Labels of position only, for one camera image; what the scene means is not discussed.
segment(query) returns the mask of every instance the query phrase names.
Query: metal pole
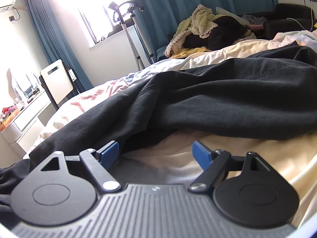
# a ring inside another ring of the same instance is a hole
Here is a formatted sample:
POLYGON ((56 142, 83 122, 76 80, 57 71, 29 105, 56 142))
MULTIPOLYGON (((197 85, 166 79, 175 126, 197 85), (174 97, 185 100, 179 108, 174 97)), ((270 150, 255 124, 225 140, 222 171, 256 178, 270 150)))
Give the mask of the metal pole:
POLYGON ((139 34, 140 34, 140 38, 142 39, 142 41, 143 41, 143 43, 145 45, 145 49, 146 49, 147 54, 150 57, 151 64, 153 64, 154 63, 154 60, 153 60, 154 54, 151 51, 150 45, 148 44, 148 42, 147 42, 147 40, 146 40, 142 30, 141 30, 140 24, 139 24, 137 18, 135 17, 134 13, 131 14, 131 19, 133 20, 133 22, 134 22, 134 24, 135 24, 135 26, 136 26, 139 34))

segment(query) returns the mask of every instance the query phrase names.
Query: silver screw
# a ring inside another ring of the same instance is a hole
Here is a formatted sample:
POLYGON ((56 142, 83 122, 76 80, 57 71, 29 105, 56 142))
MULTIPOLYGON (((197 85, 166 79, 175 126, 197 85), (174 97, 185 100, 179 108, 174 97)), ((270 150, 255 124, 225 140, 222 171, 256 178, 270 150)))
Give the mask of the silver screw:
POLYGON ((193 183, 193 184, 190 186, 190 189, 191 189, 192 191, 195 191, 195 192, 204 191, 206 188, 207 188, 207 185, 204 184, 204 183, 200 183, 200 182, 193 183))
POLYGON ((105 190, 113 191, 120 187, 120 183, 117 181, 107 181, 102 186, 105 190))

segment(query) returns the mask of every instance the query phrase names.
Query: ridged gray panel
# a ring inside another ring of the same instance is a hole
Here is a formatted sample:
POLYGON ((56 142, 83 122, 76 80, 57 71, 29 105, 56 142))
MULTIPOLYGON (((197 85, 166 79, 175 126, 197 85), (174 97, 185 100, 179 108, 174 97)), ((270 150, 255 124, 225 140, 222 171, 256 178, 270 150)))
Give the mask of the ridged gray panel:
POLYGON ((21 238, 284 238, 294 230, 290 224, 266 230, 238 226, 208 196, 192 194, 183 185, 130 184, 104 195, 75 223, 53 228, 20 223, 13 232, 21 238))

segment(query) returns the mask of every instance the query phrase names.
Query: dresser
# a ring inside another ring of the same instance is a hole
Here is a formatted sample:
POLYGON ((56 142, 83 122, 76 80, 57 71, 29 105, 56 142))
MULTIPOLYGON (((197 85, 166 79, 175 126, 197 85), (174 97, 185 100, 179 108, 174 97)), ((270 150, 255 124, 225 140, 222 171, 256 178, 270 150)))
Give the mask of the dresser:
POLYGON ((55 112, 47 93, 43 91, 1 132, 19 158, 23 158, 32 147, 55 112))

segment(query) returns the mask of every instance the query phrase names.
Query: pillow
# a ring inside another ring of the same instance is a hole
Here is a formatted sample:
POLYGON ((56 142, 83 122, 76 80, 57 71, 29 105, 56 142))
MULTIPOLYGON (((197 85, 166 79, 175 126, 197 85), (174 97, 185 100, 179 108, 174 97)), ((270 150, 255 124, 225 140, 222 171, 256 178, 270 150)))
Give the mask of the pillow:
POLYGON ((247 20, 242 19, 241 17, 226 11, 225 9, 216 7, 216 14, 222 14, 222 15, 226 15, 226 16, 231 16, 233 18, 235 18, 241 25, 243 26, 250 26, 250 22, 248 22, 247 20))

